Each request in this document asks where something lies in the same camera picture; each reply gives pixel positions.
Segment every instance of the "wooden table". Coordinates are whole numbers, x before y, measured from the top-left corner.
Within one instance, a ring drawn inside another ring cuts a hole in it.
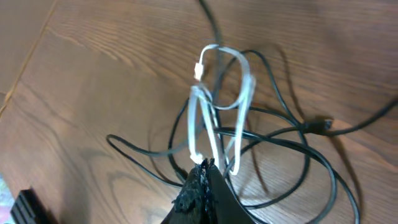
[[[0,42],[6,42],[0,46],[22,54],[7,69],[21,78],[0,122],[0,172],[12,193],[33,187],[59,223],[159,223],[178,190],[118,155],[105,136],[113,133],[146,149],[166,150],[200,50],[213,40],[199,4],[39,0],[38,17],[32,16],[38,9],[22,7],[26,2],[2,1],[12,7],[0,8],[16,10],[6,14],[5,24],[16,30],[2,30]],[[288,105],[295,108],[294,92],[307,118],[328,115],[335,118],[335,128],[347,128],[397,94],[398,12],[393,1],[216,0],[210,6],[224,43],[264,53]],[[21,20],[24,26],[13,26]],[[265,70],[250,59],[257,77],[255,102],[280,109]],[[6,56],[0,60],[0,65],[9,64]],[[238,83],[239,74],[231,72],[222,100],[236,95]],[[234,114],[223,117],[232,124]],[[356,133],[337,139],[308,136],[351,189],[353,179],[360,183],[364,223],[397,220],[397,118],[393,109]],[[258,113],[250,113],[249,120],[259,133],[288,126]],[[184,117],[177,140],[186,131]],[[298,139],[294,133],[284,137]],[[198,147],[209,147],[204,134]],[[176,179],[167,159],[152,163],[131,155]],[[176,160],[186,169],[192,166],[187,150]],[[303,155],[264,143],[243,156],[233,182],[245,202],[269,200],[295,183],[302,164]],[[256,213],[272,223],[303,223],[320,212],[329,189],[326,170],[313,162],[297,192]],[[338,191],[323,223],[352,223],[347,196],[341,187]]]

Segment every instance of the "white cable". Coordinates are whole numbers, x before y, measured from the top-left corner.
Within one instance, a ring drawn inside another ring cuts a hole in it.
[[[207,50],[215,48],[218,48],[217,44],[210,44],[203,48],[200,54],[199,62],[195,65],[195,78],[198,81],[201,81],[201,76],[203,75],[204,71],[203,56],[205,52]],[[213,157],[215,158],[215,165],[219,167],[220,159],[218,155],[218,141],[215,138],[213,130],[213,125],[215,128],[218,127],[217,118],[215,116],[215,108],[218,110],[230,110],[238,107],[238,117],[235,125],[236,136],[230,140],[227,147],[227,150],[229,152],[229,149],[231,149],[232,147],[232,143],[234,143],[235,165],[234,169],[231,171],[231,174],[236,175],[239,171],[240,166],[240,149],[242,143],[244,121],[246,119],[246,115],[248,113],[248,109],[253,98],[256,81],[254,77],[250,74],[249,62],[246,60],[243,54],[229,47],[219,47],[218,49],[220,51],[224,51],[235,56],[239,60],[242,69],[241,90],[238,98],[234,103],[230,104],[229,106],[215,106],[213,105],[213,99],[211,98],[210,91],[202,83],[193,85],[191,87],[190,102],[188,105],[188,141],[191,159],[195,163],[201,163],[201,161],[203,160],[203,156],[200,153],[196,153],[195,150],[195,116],[197,109],[197,100],[199,100],[203,119],[205,121],[205,126],[209,135],[211,149],[213,151]],[[228,162],[228,153],[226,153],[224,156]]]

